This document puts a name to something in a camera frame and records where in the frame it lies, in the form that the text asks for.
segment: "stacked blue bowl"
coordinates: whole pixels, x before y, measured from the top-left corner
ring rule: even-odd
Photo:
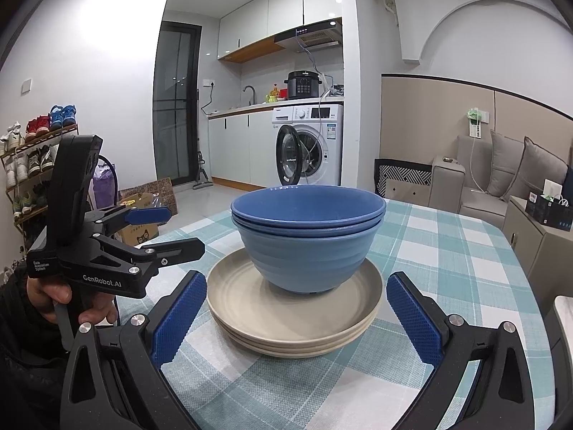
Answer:
[[[360,267],[386,202],[360,189],[286,186],[249,192],[231,213],[250,258],[272,284],[296,293],[333,289]]]

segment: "metal screw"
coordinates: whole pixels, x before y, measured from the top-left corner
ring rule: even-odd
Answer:
[[[455,325],[457,327],[463,325],[463,317],[461,315],[458,314],[450,315],[448,319],[450,320],[450,323],[452,325]]]
[[[89,330],[92,329],[92,324],[91,323],[82,323],[80,325],[80,327],[78,328],[78,330],[80,331],[80,333],[87,333]]]
[[[131,317],[130,323],[134,327],[138,327],[138,326],[142,325],[144,321],[145,321],[145,315],[137,314],[137,315],[134,315],[133,317]]]
[[[515,325],[510,321],[505,321],[503,323],[503,329],[508,333],[515,333]]]

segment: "checkered tablecloth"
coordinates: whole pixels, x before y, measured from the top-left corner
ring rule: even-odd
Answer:
[[[207,275],[223,256],[242,247],[223,212],[160,236],[155,242],[198,237],[197,262],[167,267],[151,280],[143,300],[120,299],[123,319],[147,313],[187,271]],[[513,322],[529,364],[535,428],[554,415],[554,375],[543,321],[517,258],[493,226],[462,215],[389,201],[369,259],[386,281],[405,272],[446,314],[497,328]],[[455,422],[476,371],[471,363],[440,428]],[[328,355],[277,359],[238,347],[203,305],[172,363],[162,368],[174,391],[204,430],[390,429],[408,408],[432,367],[385,303],[357,340]]]

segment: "stacked plate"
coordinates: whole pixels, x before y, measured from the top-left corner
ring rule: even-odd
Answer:
[[[363,263],[386,213],[380,196],[340,186],[287,186],[249,192],[231,205],[254,266],[296,293],[347,281]]]
[[[227,336],[283,358],[323,355],[352,342],[374,321],[383,293],[380,272],[369,260],[328,292],[288,292],[262,277],[245,249],[219,261],[207,286],[211,313]]]

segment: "floor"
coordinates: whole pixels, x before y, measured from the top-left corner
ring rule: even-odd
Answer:
[[[231,207],[231,202],[245,192],[231,187],[214,185],[194,191],[186,186],[177,187],[175,198],[177,200],[178,214],[170,221],[159,227],[160,234],[190,225],[196,221],[215,215]]]

